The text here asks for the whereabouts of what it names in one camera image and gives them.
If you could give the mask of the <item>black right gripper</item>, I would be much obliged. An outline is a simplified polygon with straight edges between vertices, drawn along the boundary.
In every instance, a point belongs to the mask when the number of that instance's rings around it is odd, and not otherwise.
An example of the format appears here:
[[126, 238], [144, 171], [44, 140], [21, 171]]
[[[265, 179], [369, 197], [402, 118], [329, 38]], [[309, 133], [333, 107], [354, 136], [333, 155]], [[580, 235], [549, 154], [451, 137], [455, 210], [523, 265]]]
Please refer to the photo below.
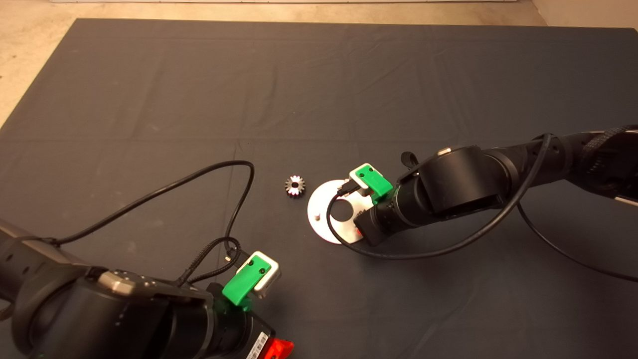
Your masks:
[[377, 247], [394, 234], [414, 228], [403, 209], [414, 204], [414, 193], [410, 188], [398, 188], [388, 197], [355, 218], [355, 233], [365, 243]]

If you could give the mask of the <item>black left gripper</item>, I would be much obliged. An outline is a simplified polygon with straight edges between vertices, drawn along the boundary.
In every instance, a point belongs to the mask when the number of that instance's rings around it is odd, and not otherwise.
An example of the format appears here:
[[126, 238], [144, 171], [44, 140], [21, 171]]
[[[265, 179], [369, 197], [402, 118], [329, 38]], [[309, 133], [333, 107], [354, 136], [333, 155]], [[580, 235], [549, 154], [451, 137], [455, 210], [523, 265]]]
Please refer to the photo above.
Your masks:
[[274, 338], [276, 331], [252, 311], [234, 305], [222, 293], [221, 284], [209, 285], [212, 295], [212, 337], [209, 357], [214, 359], [287, 359], [295, 345]]

